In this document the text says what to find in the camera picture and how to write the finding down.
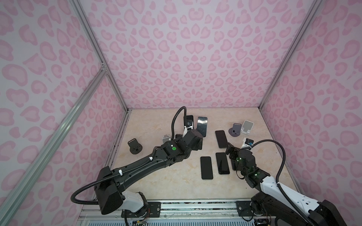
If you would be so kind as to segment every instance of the black phone stand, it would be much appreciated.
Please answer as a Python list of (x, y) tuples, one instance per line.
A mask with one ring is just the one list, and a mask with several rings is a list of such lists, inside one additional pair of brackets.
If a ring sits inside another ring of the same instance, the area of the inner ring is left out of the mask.
[(130, 147), (130, 152), (134, 155), (142, 151), (142, 145), (137, 141), (136, 138), (128, 141), (128, 146)]

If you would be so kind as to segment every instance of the pink patterned wall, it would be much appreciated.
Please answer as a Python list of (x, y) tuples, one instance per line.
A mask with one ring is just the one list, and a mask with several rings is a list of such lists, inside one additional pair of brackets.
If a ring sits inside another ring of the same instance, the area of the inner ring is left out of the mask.
[(303, 191), (362, 221), (362, 2), (327, 0), (262, 114)]
[(0, 0), (0, 205), (99, 68), (67, 0)]
[(312, 0), (82, 0), (128, 107), (258, 106)]
[[(73, 225), (82, 205), (72, 203), (70, 196), (97, 179), (123, 114), (104, 78), (10, 225)], [(93, 195), (94, 190), (88, 189), (77, 197), (90, 200)]]

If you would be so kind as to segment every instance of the table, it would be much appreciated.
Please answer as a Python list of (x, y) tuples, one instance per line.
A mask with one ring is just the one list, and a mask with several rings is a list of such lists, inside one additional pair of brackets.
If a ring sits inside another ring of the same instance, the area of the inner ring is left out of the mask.
[[(152, 153), (154, 146), (162, 144), (162, 137), (171, 134), (171, 121), (177, 109), (149, 109), (132, 110), (122, 142), (116, 154), (112, 168), (128, 165)], [(175, 134), (183, 133), (183, 111), (175, 122)], [(208, 118), (207, 134), (203, 139), (202, 150), (192, 151), (188, 159), (175, 163), (170, 167), (157, 170), (142, 178), (128, 190), (142, 192), (148, 200), (164, 199), (222, 199), (222, 198), (251, 198), (257, 189), (250, 188), (245, 180), (240, 180), (231, 168), (230, 174), (219, 175), (216, 163), (216, 152), (225, 152), (218, 147), (215, 131), (224, 130), (228, 142), (235, 147), (241, 147), (243, 138), (247, 137), (254, 142), (272, 139), (270, 132), (258, 108), (188, 108), (187, 115), (194, 116), (195, 127), (197, 118)], [(232, 137), (228, 130), (233, 123), (243, 123), (244, 120), (254, 122), (250, 135), (241, 134)], [(128, 141), (136, 138), (143, 146), (139, 154), (130, 153)], [(282, 158), (274, 143), (264, 142), (252, 150), (257, 166), (276, 176)], [(200, 157), (210, 156), (214, 178), (201, 179)], [(280, 182), (296, 190), (293, 181), (284, 167), (279, 178)]]

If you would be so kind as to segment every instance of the side wall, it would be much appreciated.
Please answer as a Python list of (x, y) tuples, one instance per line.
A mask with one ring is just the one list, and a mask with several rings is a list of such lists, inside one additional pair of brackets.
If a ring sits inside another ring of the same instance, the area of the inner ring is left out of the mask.
[[(83, 205), (70, 196), (97, 179), (114, 142), (122, 117), (121, 105), (105, 77), (61, 147), (12, 220), (12, 226), (75, 224)], [(77, 197), (91, 200), (93, 189)]]
[(81, 0), (126, 104), (259, 106), (312, 0)]
[(362, 221), (362, 4), (327, 0), (262, 114), (305, 194)]
[(100, 65), (67, 0), (0, 3), (0, 205)]

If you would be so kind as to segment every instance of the phone screen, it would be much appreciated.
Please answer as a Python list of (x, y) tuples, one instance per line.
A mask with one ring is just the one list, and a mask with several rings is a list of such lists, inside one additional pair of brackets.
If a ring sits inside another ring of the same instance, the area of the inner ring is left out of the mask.
[(211, 165), (211, 157), (201, 157), (201, 178), (203, 180), (212, 180), (214, 176), (212, 175), (212, 165)]
[(219, 148), (227, 148), (227, 139), (223, 130), (215, 131), (216, 139), (218, 141)]
[(219, 174), (230, 174), (225, 152), (216, 153), (216, 162), (218, 163)]

